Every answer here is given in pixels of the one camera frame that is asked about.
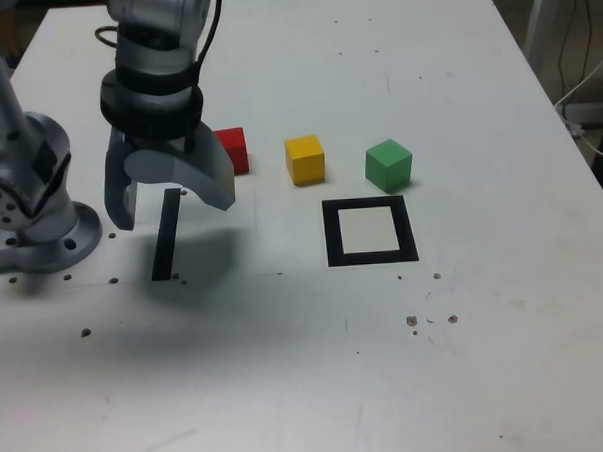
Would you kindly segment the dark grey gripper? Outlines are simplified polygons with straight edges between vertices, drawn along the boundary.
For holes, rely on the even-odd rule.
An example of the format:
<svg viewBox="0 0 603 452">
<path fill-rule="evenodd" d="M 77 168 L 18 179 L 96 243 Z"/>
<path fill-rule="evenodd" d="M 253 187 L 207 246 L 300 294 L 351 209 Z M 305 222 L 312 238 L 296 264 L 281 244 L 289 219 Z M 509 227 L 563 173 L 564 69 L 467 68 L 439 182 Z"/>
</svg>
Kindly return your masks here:
<svg viewBox="0 0 603 452">
<path fill-rule="evenodd" d="M 214 132 L 200 122 L 186 138 L 156 140 L 124 135 L 112 128 L 105 156 L 104 205 L 115 227 L 134 229 L 138 183 L 178 184 L 219 210 L 235 202 L 234 166 Z"/>
</svg>

